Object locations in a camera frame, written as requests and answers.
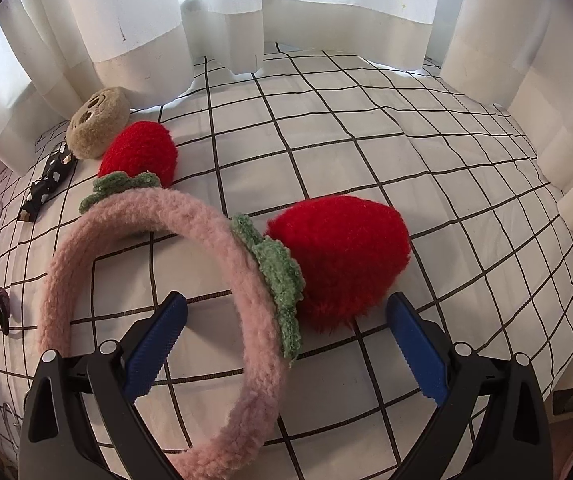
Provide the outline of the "pink strawberry plush headband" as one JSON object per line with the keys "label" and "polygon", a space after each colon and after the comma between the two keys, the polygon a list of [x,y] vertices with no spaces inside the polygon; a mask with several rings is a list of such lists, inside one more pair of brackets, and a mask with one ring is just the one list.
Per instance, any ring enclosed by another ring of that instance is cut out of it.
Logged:
{"label": "pink strawberry plush headband", "polygon": [[405,270],[407,226],[393,207],[352,195],[302,200],[256,229],[175,190],[178,151],[156,122],[124,128],[103,154],[92,192],[51,261],[40,307],[41,349],[70,350],[76,290],[114,240],[167,231],[218,262],[241,323],[244,383],[213,439],[175,457],[187,479],[227,479],[251,463],[279,414],[301,330],[331,332],[366,314]]}

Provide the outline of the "beige sloth plush charm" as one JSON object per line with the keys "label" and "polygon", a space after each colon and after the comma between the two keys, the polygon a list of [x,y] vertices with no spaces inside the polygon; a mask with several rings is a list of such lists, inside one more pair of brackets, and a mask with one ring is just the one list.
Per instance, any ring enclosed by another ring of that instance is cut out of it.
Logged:
{"label": "beige sloth plush charm", "polygon": [[122,88],[104,88],[93,93],[68,124],[68,148],[78,159],[101,158],[126,127],[129,115],[130,105]]}

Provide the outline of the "white curtain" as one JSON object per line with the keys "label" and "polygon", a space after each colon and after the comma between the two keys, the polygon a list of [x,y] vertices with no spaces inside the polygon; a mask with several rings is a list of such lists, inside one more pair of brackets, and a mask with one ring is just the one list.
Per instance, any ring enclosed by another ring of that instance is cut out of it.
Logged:
{"label": "white curtain", "polygon": [[195,58],[252,73],[269,41],[439,61],[526,128],[573,232],[573,0],[0,0],[0,160],[24,169],[38,131],[96,89],[155,105],[188,89]]}

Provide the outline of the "black floral bow keychain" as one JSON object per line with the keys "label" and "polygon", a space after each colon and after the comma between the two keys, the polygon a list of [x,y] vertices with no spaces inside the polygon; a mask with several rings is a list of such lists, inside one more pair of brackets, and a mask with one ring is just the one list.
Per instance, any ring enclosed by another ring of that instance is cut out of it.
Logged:
{"label": "black floral bow keychain", "polygon": [[77,158],[65,141],[53,149],[47,158],[41,177],[30,185],[29,192],[18,212],[18,221],[34,223],[37,220],[40,209],[68,177],[76,160]]}

